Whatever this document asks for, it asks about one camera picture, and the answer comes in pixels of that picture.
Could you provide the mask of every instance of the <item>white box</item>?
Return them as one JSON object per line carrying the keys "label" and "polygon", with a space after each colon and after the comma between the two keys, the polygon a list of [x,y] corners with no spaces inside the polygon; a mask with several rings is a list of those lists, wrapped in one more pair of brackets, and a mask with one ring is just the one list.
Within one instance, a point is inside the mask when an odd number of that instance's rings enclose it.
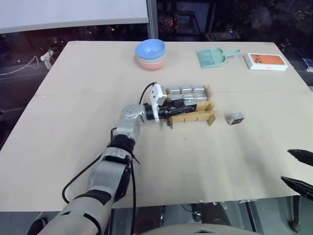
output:
{"label": "white box", "polygon": [[247,53],[244,59],[251,70],[285,71],[288,68],[287,63],[280,55]]}

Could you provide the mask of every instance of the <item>table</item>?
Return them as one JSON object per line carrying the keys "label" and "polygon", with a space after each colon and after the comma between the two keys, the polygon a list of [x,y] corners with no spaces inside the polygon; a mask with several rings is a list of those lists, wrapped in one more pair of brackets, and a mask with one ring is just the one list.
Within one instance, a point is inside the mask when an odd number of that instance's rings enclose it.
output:
{"label": "table", "polygon": [[[0,211],[61,210],[64,185],[105,149],[121,110],[152,81],[210,85],[218,118],[210,127],[142,125],[134,149],[139,207],[296,195],[281,175],[313,184],[312,168],[287,153],[313,151],[312,93],[293,67],[248,70],[240,55],[201,69],[196,54],[206,47],[281,54],[274,44],[166,43],[167,62],[157,71],[135,63],[136,44],[68,43],[0,152]],[[233,112],[245,120],[229,126]],[[89,172],[69,198],[86,190]],[[130,184],[115,207],[131,206]]]}
{"label": "table", "polygon": [[11,0],[0,8],[0,33],[148,22],[145,0]]}

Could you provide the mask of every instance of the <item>green dustpan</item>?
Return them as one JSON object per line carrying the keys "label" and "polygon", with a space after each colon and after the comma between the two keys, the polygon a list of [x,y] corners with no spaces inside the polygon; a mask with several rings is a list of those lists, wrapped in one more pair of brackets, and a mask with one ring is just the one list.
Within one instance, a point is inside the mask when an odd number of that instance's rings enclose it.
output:
{"label": "green dustpan", "polygon": [[238,55],[239,53],[239,49],[223,52],[223,50],[218,47],[197,50],[202,68],[221,67],[226,62],[226,57]]}

